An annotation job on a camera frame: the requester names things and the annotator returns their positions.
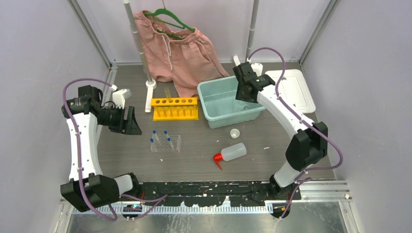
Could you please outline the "small white cup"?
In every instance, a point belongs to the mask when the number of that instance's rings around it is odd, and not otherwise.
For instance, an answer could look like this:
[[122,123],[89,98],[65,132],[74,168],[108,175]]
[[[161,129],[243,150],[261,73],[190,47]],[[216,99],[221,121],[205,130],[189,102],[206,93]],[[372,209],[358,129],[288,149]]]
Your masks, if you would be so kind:
[[230,137],[232,139],[237,139],[240,136],[240,131],[238,129],[232,129],[230,131]]

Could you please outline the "clear test tube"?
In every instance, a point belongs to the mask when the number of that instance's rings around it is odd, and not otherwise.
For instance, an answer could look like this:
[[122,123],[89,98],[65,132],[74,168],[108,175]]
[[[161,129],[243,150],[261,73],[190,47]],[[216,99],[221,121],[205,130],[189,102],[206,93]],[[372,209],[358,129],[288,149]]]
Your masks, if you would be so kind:
[[166,88],[164,88],[164,91],[165,91],[165,95],[166,95],[167,101],[168,101],[169,103],[171,103],[171,102],[172,102],[172,97],[171,97],[170,90],[166,87]]

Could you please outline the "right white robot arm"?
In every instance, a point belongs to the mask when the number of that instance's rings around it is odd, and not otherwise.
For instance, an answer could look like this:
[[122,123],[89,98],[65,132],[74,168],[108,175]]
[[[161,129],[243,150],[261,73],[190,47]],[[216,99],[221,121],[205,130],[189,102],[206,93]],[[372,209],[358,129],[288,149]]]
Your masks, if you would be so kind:
[[315,123],[296,108],[289,106],[278,91],[278,84],[267,74],[258,76],[249,62],[233,68],[238,87],[235,98],[264,106],[283,126],[291,141],[285,152],[286,162],[268,184],[269,194],[284,198],[298,176],[327,155],[328,134],[325,123]]

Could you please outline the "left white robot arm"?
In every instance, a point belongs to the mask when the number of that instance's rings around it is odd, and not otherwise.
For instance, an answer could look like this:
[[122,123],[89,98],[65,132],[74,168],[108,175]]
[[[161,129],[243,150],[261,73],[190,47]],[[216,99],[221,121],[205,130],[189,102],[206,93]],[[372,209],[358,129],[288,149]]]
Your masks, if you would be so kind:
[[97,153],[97,127],[107,126],[113,133],[141,135],[135,108],[107,107],[102,90],[90,85],[78,88],[78,97],[62,106],[71,141],[69,181],[60,186],[60,192],[79,212],[115,203],[124,194],[137,200],[142,188],[130,172],[114,178],[103,175]]

